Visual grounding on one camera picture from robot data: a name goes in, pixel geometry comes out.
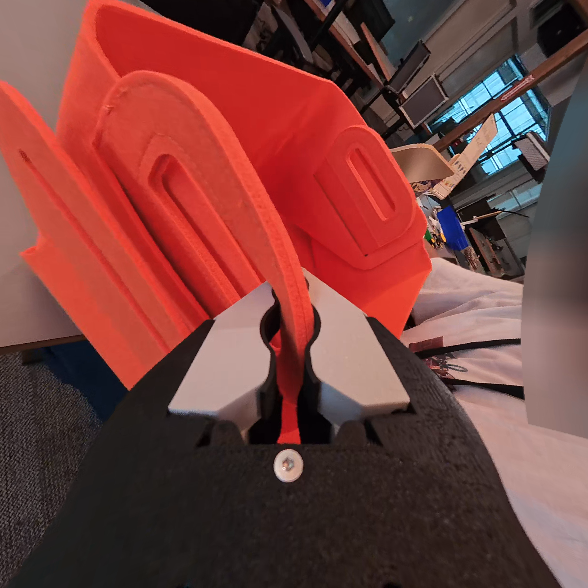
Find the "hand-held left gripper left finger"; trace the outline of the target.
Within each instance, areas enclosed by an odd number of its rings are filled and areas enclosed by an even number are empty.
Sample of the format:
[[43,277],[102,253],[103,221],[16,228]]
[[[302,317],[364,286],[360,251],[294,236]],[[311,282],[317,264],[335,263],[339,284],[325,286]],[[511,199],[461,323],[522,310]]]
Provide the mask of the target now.
[[276,443],[281,394],[270,342],[280,325],[280,307],[268,282],[217,315],[168,413],[231,422],[250,443]]

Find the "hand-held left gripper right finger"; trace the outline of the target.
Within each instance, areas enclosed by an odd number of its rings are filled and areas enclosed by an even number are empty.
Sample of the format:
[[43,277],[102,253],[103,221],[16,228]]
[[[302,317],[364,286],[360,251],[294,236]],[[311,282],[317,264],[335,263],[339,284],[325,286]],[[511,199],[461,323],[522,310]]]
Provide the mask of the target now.
[[298,398],[302,443],[329,443],[334,429],[405,412],[410,398],[374,330],[371,318],[303,269],[314,331],[305,349]]

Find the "orange felt bag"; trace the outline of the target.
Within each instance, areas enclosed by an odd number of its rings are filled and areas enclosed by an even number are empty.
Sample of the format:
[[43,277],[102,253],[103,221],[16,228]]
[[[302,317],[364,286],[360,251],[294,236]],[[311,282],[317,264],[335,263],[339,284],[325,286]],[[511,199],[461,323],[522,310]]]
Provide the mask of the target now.
[[56,132],[1,90],[40,158],[21,255],[127,390],[264,282],[279,304],[278,442],[299,443],[314,318],[303,269],[399,337],[431,269],[426,219],[331,81],[118,1],[85,9]]

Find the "person's dark trousers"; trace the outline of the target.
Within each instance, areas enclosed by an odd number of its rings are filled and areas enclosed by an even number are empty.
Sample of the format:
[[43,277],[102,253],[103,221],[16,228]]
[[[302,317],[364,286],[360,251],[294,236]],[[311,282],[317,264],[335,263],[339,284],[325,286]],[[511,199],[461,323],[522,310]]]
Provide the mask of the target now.
[[76,388],[98,418],[106,422],[127,388],[87,341],[65,343],[41,349],[43,361],[63,383]]

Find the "blue bin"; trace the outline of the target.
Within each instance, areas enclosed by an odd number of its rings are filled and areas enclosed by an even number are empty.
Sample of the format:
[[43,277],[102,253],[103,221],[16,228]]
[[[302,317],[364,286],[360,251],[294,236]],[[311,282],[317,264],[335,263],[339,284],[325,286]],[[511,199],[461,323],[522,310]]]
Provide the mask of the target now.
[[464,251],[470,246],[466,234],[460,224],[456,211],[451,207],[445,207],[437,211],[437,220],[445,236],[446,244],[453,251]]

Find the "white printed card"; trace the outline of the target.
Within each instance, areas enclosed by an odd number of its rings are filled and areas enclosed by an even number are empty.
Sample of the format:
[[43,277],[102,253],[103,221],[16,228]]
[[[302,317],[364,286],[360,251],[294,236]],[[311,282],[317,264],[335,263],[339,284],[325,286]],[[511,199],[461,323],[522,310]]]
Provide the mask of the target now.
[[473,168],[496,134],[497,125],[495,115],[490,114],[472,140],[467,144],[464,151],[455,155],[449,161],[452,174],[436,184],[430,191],[431,195],[440,201],[446,199],[457,184]]

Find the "white framed monitor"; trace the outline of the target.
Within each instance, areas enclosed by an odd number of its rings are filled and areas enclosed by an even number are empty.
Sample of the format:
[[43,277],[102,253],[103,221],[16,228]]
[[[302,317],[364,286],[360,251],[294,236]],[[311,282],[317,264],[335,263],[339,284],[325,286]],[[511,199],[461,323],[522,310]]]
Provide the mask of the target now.
[[437,75],[426,79],[399,106],[402,117],[415,130],[449,100]]
[[526,162],[534,171],[540,171],[548,166],[550,154],[545,141],[535,131],[530,131],[513,141]]

